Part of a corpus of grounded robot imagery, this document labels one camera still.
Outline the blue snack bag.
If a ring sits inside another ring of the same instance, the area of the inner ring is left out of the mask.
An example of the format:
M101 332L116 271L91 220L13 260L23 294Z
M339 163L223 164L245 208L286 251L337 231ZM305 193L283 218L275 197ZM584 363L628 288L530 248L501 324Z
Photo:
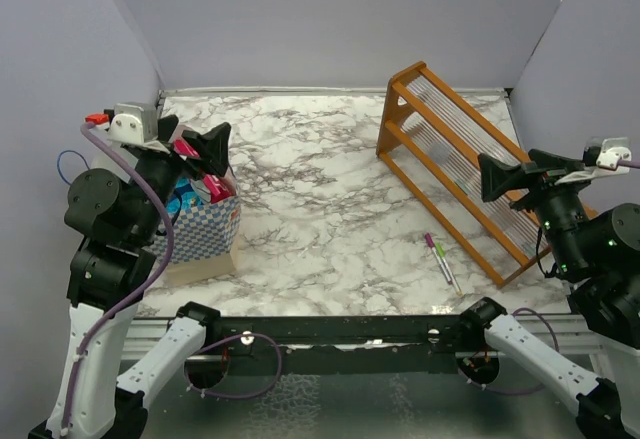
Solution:
M182 211L202 204L202 199L193 189L190 181L186 178L181 178L176 183L176 187L166 205L166 209L171 216L172 222L175 223Z

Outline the pink snack bag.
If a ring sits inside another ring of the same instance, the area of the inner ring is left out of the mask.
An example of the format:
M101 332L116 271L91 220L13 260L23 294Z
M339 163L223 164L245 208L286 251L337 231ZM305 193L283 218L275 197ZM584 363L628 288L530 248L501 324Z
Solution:
M196 150L184 139L176 139L173 147L184 158L197 158ZM199 196L202 203L212 204L237 195L236 177L231 166L226 168L223 176L204 173L199 179L190 179L191 188Z

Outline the blue checkered paper bag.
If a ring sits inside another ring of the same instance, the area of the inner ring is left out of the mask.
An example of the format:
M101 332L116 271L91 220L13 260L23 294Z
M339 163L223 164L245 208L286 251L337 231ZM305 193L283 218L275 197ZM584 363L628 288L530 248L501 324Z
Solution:
M174 150L185 130L177 126L170 142L152 149L175 153L183 160L181 178L199 179L203 172ZM89 139L102 150L105 164L79 175L68 191L65 223L83 241L70 265L69 296L125 295L155 270L189 267L186 277L199 280L212 260L230 253L241 217L238 196L182 211L172 222L166 205L172 195L156 194L134 170L137 159L124 147Z

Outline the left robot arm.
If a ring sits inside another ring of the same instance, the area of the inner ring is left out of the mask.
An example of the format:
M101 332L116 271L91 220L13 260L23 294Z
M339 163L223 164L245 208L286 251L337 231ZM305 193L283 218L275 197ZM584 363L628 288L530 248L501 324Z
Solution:
M67 193L65 224L82 240L70 263L70 334L62 381L34 438L138 438L151 406L196 351L214 351L221 330L213 310L191 303L136 364L120 367L125 339L146 290L170 263L175 232L167 204L184 177L223 177L231 127L181 129L175 116L152 119L152 134L124 138L124 117L87 118L82 135L115 164L91 168ZM166 233L166 254L151 251Z

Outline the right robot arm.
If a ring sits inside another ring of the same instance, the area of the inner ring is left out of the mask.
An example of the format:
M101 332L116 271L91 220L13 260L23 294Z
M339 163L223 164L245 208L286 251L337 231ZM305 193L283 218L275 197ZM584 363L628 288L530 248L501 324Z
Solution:
M518 165L478 157L483 201L526 192L511 207L536 215L554 275L575 285L568 301L606 353L613 377L585 370L530 336L489 298L461 314L459 337L469 349L487 346L511 357L561 400L586 438L639 435L639 207L624 203L588 218L578 197L597 178L627 173L629 156L625 148L592 146L580 160L537 149Z

